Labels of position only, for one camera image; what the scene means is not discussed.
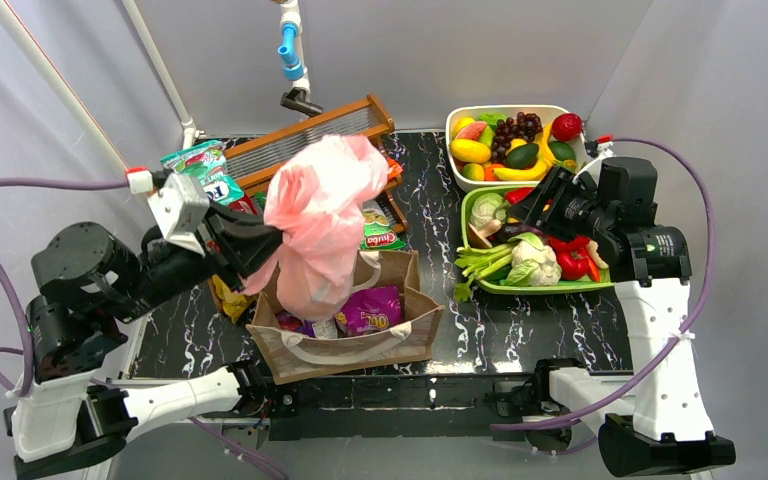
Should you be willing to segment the purple grape candy bag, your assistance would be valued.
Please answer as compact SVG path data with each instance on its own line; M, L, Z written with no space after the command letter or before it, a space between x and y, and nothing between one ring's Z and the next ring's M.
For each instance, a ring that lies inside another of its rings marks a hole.
M334 315L335 322L348 337L387 330L404 321L397 286L380 286L353 293Z

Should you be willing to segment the brown burlap tote bag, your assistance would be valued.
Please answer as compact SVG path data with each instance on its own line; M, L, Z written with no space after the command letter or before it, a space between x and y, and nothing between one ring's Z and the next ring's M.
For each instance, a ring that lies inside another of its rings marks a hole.
M315 339L279 327L276 279L259 293L246 326L277 385L352 370L432 358L443 307L420 291L419 255L365 251L355 268L358 287L395 286L405 321L385 331L353 338Z

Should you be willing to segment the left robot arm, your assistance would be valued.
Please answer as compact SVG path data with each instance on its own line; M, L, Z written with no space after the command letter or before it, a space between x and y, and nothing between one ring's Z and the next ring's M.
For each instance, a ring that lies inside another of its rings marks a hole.
M196 227L196 251L158 227L132 251L94 222L70 225L31 261L39 294L27 305L33 381L5 414L20 479L80 470L119 453L156 428L206 413L243 411L266 396L253 362L236 361L194 379L140 390L95 386L106 355L126 341L122 323L222 275L238 284L281 245L258 215L212 204Z

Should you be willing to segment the purple Fox's berries candy bag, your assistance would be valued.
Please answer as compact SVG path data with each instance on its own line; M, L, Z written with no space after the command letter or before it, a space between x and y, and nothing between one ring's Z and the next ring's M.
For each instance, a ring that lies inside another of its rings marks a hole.
M287 311L281 311L276 315L279 327L284 331L300 333L316 339L338 339L339 329L333 319L311 322L299 319Z

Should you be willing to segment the pink plastic grocery bag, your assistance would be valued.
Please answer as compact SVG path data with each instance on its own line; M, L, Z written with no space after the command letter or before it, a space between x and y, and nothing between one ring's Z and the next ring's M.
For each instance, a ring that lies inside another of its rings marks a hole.
M383 191L387 176L386 158L365 136L327 135L292 157L273 176L264 211L282 244L245 279L244 294L273 283L292 315L331 318L354 285L362 205Z

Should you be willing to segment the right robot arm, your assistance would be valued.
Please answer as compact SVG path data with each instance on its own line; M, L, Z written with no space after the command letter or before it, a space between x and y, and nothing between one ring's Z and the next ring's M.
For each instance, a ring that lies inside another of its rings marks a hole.
M627 325L635 370L624 387L596 380L579 362L543 360L533 394L568 408L598 440L616 477L691 474L731 465L700 393L688 317L691 262L684 235L656 222L657 172L644 159L614 157L598 178L555 167L513 217L563 241L597 243Z

